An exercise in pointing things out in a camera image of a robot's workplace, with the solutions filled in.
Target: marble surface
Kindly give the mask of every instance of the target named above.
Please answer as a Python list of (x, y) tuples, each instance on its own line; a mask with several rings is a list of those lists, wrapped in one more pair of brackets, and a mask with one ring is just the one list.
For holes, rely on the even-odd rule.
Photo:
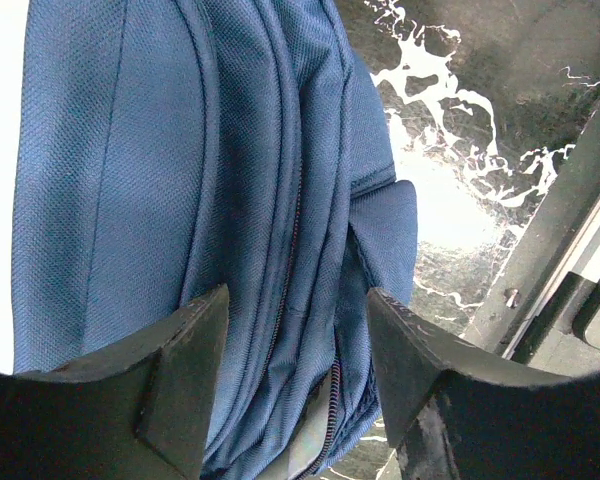
[[(337, 4), (418, 192), (410, 308), (459, 335), (600, 99), (600, 0)], [(400, 478), (382, 420), (316, 478)]]

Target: zipper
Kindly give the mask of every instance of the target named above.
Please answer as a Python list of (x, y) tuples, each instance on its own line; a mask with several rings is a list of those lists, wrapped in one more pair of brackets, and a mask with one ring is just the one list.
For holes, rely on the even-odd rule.
[(289, 252), (289, 260), (287, 261), (287, 271), (284, 277), (284, 287), (282, 290), (282, 297), (280, 298), (280, 305), (278, 306), (278, 313), (276, 315), (276, 323), (273, 326), (273, 336), (271, 337), (271, 343), (269, 344), (269, 351), (264, 361), (264, 368), (262, 369), (262, 375), (258, 386), (264, 380), (265, 373), (269, 367), (271, 356), (273, 355), (273, 348), (275, 347), (276, 340), (278, 338), (278, 331), (280, 330), (280, 322), (282, 322), (282, 315), (284, 315), (284, 307), (287, 303), (287, 294), (289, 293), (289, 286), (291, 285), (291, 273), (293, 271), (293, 263), (296, 256), (296, 249), (298, 247), (298, 231), (300, 230), (300, 193), (302, 192), (302, 172), (300, 172), (300, 180), (298, 182), (298, 194), (296, 195), (296, 211), (293, 219), (293, 232), (291, 236), (291, 250)]
[(329, 413), (327, 415), (327, 433), (324, 436), (322, 450), (320, 450), (320, 453), (313, 461), (313, 463), (311, 463), (309, 468), (307, 468), (304, 471), (304, 473), (297, 477), (296, 480), (304, 480), (315, 470), (320, 468), (320, 466), (326, 460), (327, 455), (329, 454), (329, 450), (331, 450), (331, 446), (333, 445), (333, 441), (336, 435), (336, 426), (338, 423), (338, 402), (340, 401), (340, 375), (340, 357), (336, 353), (335, 361), (333, 362), (333, 366), (331, 367), (331, 389), (329, 391)]

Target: black zipper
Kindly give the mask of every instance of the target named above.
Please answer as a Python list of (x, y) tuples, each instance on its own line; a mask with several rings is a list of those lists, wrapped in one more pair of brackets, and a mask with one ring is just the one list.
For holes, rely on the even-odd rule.
[(329, 450), (333, 445), (333, 440), (336, 435), (336, 426), (338, 423), (338, 403), (340, 401), (340, 357), (336, 354), (336, 359), (331, 367), (331, 389), (329, 391), (329, 413), (327, 415), (327, 433), (324, 436), (322, 450), (307, 468), (296, 480), (304, 480), (309, 475), (312, 475), (326, 460)]
[(291, 250), (289, 252), (289, 260), (287, 261), (287, 271), (284, 277), (284, 287), (282, 290), (282, 297), (280, 297), (280, 305), (278, 306), (278, 314), (276, 315), (276, 323), (273, 326), (273, 336), (271, 337), (271, 343), (269, 344), (269, 351), (267, 352), (267, 358), (264, 361), (264, 368), (262, 369), (262, 375), (258, 385), (264, 380), (264, 376), (269, 367), (271, 356), (273, 355), (273, 348), (278, 338), (278, 330), (280, 330), (280, 322), (282, 322), (282, 315), (284, 315), (284, 307), (287, 302), (287, 294), (289, 293), (289, 285), (291, 284), (291, 273), (293, 271), (293, 263), (295, 261), (296, 249), (298, 247), (298, 230), (300, 229), (300, 194), (302, 192), (302, 172), (300, 172), (300, 180), (298, 182), (298, 194), (296, 196), (296, 211), (293, 219), (293, 232), (291, 237)]

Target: navy blue fabric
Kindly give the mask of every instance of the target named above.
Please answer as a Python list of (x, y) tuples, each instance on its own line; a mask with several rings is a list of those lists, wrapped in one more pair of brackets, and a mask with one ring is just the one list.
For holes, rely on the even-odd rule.
[(16, 371), (226, 282), (203, 478), (282, 452), (336, 351), (340, 458), (379, 414), (365, 295), (408, 302), (416, 211), (332, 1), (31, 0), (25, 47)]

